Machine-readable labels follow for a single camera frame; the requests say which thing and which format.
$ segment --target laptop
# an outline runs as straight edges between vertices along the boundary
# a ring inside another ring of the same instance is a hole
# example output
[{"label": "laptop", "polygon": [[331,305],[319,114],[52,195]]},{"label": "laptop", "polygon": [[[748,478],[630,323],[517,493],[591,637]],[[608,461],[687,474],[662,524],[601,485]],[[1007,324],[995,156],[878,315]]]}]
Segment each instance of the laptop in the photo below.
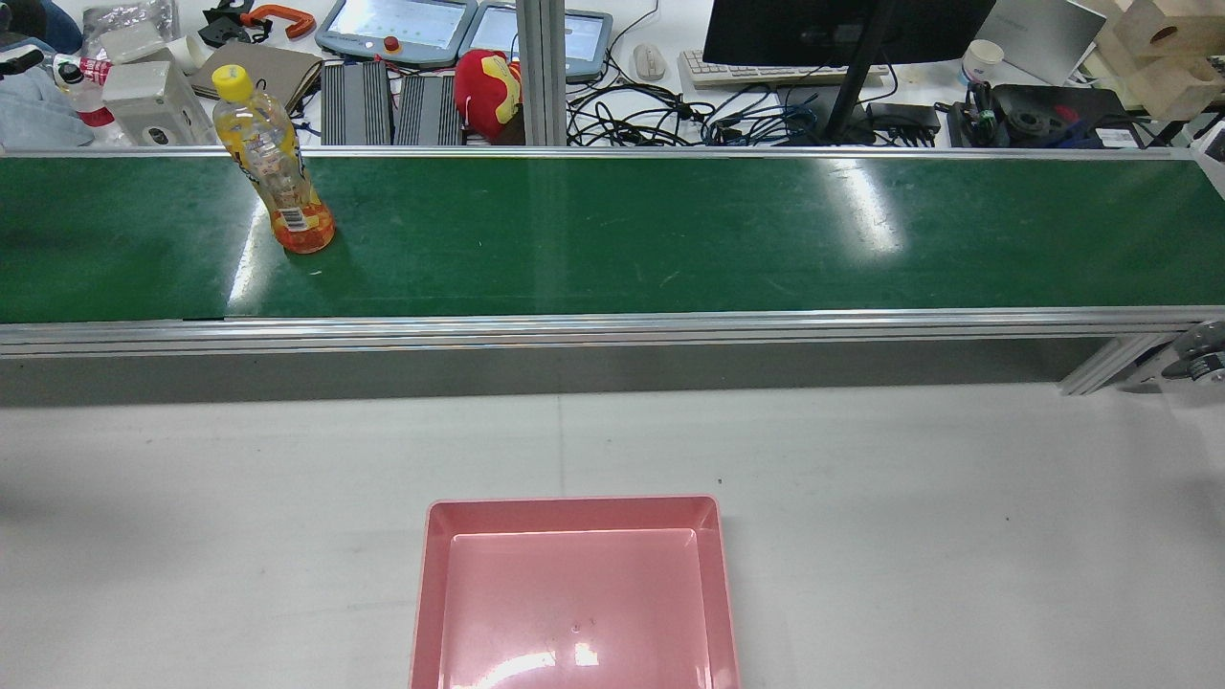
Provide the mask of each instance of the laptop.
[{"label": "laptop", "polygon": [[1069,0],[997,0],[978,38],[1003,48],[1003,59],[1052,86],[1093,50],[1106,17]]}]

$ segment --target stuffed toy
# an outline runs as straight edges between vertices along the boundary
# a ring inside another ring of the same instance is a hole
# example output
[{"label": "stuffed toy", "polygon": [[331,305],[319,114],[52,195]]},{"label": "stuffed toy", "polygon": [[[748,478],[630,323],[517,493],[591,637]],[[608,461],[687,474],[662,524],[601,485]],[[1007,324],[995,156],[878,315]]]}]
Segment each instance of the stuffed toy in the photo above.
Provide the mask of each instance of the stuffed toy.
[{"label": "stuffed toy", "polygon": [[494,141],[523,102],[519,64],[507,64],[506,53],[469,50],[456,65],[454,91],[464,125]]}]

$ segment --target green conveyor belt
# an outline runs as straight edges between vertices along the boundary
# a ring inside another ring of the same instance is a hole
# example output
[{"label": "green conveyor belt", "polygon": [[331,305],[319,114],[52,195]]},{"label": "green conveyor belt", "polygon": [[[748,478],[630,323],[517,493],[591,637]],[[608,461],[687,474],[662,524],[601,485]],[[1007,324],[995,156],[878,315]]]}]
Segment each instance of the green conveyor belt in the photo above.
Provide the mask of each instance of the green conveyor belt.
[{"label": "green conveyor belt", "polygon": [[0,321],[1225,303],[1191,161],[307,164],[341,229],[296,256],[221,156],[0,158]]}]

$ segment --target pink tray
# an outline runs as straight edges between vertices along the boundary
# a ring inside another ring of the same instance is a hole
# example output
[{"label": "pink tray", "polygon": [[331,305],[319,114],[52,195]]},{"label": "pink tray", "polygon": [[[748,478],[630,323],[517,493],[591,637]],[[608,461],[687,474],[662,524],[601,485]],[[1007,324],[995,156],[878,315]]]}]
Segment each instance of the pink tray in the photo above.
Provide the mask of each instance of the pink tray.
[{"label": "pink tray", "polygon": [[430,508],[412,689],[737,689],[709,497]]}]

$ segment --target juice bottle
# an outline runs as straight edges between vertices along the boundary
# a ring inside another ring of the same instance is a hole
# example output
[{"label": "juice bottle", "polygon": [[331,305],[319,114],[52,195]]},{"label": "juice bottle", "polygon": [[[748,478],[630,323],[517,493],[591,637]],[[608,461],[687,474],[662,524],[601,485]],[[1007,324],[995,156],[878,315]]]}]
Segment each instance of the juice bottle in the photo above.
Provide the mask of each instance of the juice bottle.
[{"label": "juice bottle", "polygon": [[296,254],[327,246],[336,234],[336,221],[303,166],[298,135],[285,109],[255,88],[239,65],[217,69],[213,86],[222,98],[213,108],[217,136],[268,207],[277,242]]}]

